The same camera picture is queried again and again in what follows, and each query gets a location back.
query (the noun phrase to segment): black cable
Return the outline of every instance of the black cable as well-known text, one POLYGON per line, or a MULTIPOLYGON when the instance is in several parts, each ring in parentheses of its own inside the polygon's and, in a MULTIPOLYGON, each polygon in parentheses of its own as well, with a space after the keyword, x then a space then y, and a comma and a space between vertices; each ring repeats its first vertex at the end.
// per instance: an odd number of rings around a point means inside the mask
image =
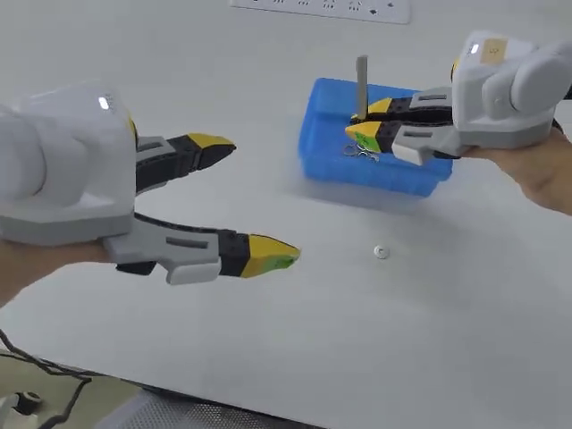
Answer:
POLYGON ((55 376, 68 376, 80 381, 80 384, 78 384, 78 387, 75 389, 75 392, 71 396, 71 399, 68 402, 68 405, 65 407, 63 413, 48 418, 38 429, 52 429, 56 425, 60 425, 62 423, 67 422, 68 419, 70 418, 70 414, 72 413, 73 407, 75 406, 76 402, 78 401, 78 398, 81 395, 81 391, 83 391, 83 388, 87 384, 92 382, 91 378, 92 376, 99 374, 93 374, 88 371, 74 371, 72 369, 59 366, 56 363, 51 362, 49 360, 38 359, 37 357, 33 357, 24 350, 14 346, 2 329, 0 329, 0 341, 2 341, 2 343, 8 349, 8 351, 12 353, 12 355, 0 353, 0 358, 11 358, 19 360, 21 362, 27 362, 37 366, 39 369, 41 369, 47 374, 55 376))
POLYGON ((75 406, 75 403, 77 402, 78 398, 81 395, 81 391, 86 386, 86 384, 90 384, 91 381, 92 381, 91 378, 86 378, 86 379, 82 380, 81 383, 78 384, 78 387, 76 388, 75 392, 73 393, 73 396, 71 397, 70 402, 68 402, 68 405, 65 407, 65 410, 63 411, 63 413, 60 415, 52 416, 52 417, 48 418, 42 425, 40 425, 40 427, 38 429, 52 429, 56 425, 60 425, 62 423, 67 422, 68 418, 70 418, 70 414, 72 413, 72 410, 73 410, 73 407, 75 406))

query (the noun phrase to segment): human hand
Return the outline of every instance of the human hand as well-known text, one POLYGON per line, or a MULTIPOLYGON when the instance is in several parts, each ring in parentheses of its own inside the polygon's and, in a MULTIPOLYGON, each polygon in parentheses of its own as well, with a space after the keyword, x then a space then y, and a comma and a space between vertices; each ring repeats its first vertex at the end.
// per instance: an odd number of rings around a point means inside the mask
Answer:
POLYGON ((472 149, 467 157, 496 163, 539 206, 572 215, 572 144, 556 128, 542 143, 521 149, 472 149))
POLYGON ((0 240, 0 307, 56 270, 80 262, 109 262, 98 242, 56 248, 0 240))

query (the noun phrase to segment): metal rod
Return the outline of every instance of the metal rod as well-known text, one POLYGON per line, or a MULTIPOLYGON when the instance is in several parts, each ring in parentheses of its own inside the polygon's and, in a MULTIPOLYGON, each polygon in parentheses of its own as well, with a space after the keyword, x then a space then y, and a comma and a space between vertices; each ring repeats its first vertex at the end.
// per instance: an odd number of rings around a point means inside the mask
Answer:
POLYGON ((364 121, 367 117, 369 101, 367 98, 367 55, 361 55, 356 61, 357 72, 357 109, 358 119, 364 121))

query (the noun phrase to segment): floor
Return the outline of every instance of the floor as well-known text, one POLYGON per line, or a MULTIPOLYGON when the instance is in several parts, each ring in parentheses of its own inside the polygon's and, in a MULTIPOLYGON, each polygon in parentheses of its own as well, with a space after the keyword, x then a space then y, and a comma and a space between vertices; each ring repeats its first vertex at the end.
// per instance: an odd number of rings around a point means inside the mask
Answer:
MULTIPOLYGON (((41 412, 38 413, 40 422, 63 411, 77 383, 69 377, 44 374, 30 364, 0 358, 0 397, 17 391, 34 391, 45 401, 41 412)), ((104 416, 133 397, 138 390, 139 388, 121 380, 96 377, 81 393, 68 423, 57 427, 62 429, 93 427, 104 416)))

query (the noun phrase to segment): screw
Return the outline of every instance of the screw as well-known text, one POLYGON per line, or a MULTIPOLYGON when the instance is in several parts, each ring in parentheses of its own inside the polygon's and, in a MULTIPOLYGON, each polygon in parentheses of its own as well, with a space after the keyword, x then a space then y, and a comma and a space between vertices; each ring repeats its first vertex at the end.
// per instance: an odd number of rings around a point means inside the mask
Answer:
POLYGON ((378 244, 374 248, 374 255, 378 259, 387 259, 388 257, 390 257, 390 250, 378 244))

